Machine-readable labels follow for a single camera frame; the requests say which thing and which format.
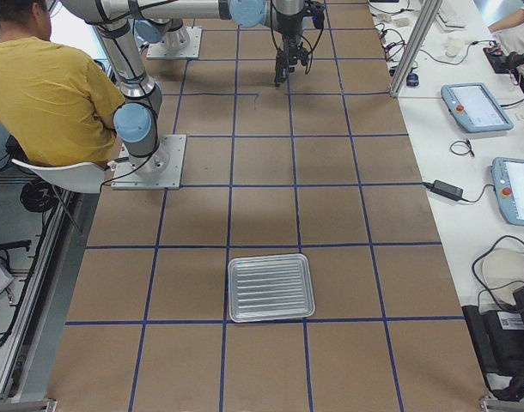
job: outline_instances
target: chair backrest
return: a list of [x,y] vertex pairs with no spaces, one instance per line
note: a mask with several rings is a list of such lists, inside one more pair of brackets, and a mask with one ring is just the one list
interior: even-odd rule
[[51,185],[78,193],[100,193],[106,175],[104,169],[90,162],[62,167],[34,166],[17,159],[12,159],[12,163],[35,172]]

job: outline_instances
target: blue circular cap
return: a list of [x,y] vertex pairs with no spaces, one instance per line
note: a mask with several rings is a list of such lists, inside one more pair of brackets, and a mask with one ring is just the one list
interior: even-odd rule
[[134,28],[136,29],[136,33],[138,34],[138,36],[140,36],[142,39],[144,39],[151,45],[159,43],[162,39],[161,31],[153,23],[149,21],[137,21],[134,25]]
[[151,114],[138,103],[127,103],[115,113],[115,130],[127,143],[141,142],[151,130]]
[[265,0],[230,0],[229,13],[243,27],[254,27],[265,21]]

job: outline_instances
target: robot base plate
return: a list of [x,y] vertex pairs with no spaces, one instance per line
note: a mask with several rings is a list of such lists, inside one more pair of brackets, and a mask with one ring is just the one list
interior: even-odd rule
[[[111,183],[111,187],[114,190],[179,189],[184,166],[184,154],[186,152],[186,135],[165,135],[161,137],[159,144],[170,155],[168,166],[165,170],[155,175],[132,173],[114,180]],[[128,150],[125,145],[121,148],[119,156],[128,156]],[[131,171],[132,167],[128,161],[118,163],[113,177],[118,178]]]
[[198,58],[201,46],[201,27],[186,27],[190,35],[190,43],[183,49],[170,51],[157,43],[149,45],[147,59],[153,60],[184,60],[186,58]]

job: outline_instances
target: black hair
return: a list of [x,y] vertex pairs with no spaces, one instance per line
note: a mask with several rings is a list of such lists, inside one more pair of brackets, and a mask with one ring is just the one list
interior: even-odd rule
[[0,27],[1,21],[26,26],[31,18],[34,3],[40,4],[40,7],[46,11],[46,0],[0,0]]

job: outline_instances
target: white mounting plate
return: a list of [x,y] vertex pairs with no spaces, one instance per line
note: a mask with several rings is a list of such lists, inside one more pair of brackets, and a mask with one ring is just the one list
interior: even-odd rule
[[199,49],[201,47],[201,27],[186,27],[190,35],[190,44],[177,51],[165,49],[160,43],[149,45],[147,58],[153,60],[183,60],[186,58],[199,58]]
[[[146,189],[179,189],[184,166],[184,153],[186,152],[186,135],[162,136],[159,144],[168,152],[170,158],[168,166],[161,173],[153,176],[132,173],[123,178],[114,180],[111,187],[115,190],[146,190]],[[125,145],[121,148],[119,157],[127,157],[128,150]],[[132,171],[128,161],[118,163],[114,178],[124,176]]]

